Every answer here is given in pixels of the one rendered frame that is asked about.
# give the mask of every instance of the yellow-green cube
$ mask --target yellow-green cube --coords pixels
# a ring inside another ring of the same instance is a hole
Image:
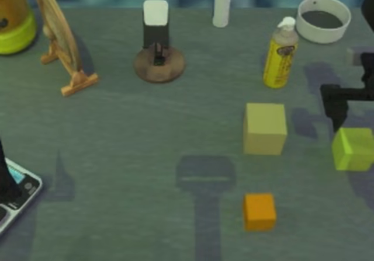
[[[287,138],[285,106],[247,103],[243,132],[245,154],[280,155]]]
[[[336,170],[364,172],[374,162],[374,138],[369,128],[340,128],[333,140]]]

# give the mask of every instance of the bottle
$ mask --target bottle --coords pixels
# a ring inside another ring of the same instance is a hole
[[[36,20],[27,0],[0,0],[0,55],[22,51],[36,33]]]
[[[264,83],[270,88],[278,89],[287,84],[299,41],[295,24],[293,17],[285,17],[273,33],[264,71]]]
[[[213,25],[226,27],[230,17],[231,0],[214,0]]]

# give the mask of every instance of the white bowl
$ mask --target white bowl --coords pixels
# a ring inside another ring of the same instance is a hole
[[[342,26],[336,29],[325,29],[307,22],[302,14],[310,11],[323,11],[337,17]],[[352,19],[351,11],[339,0],[304,0],[297,10],[296,29],[305,39],[328,44],[341,39]]]

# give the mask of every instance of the white candle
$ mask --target white candle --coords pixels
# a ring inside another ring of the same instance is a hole
[[[230,17],[231,0],[214,0],[213,25],[216,27],[225,27],[228,25]]]

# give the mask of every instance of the orange cube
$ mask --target orange cube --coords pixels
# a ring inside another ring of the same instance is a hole
[[[272,194],[246,194],[243,212],[247,231],[271,230],[275,226],[276,212]]]

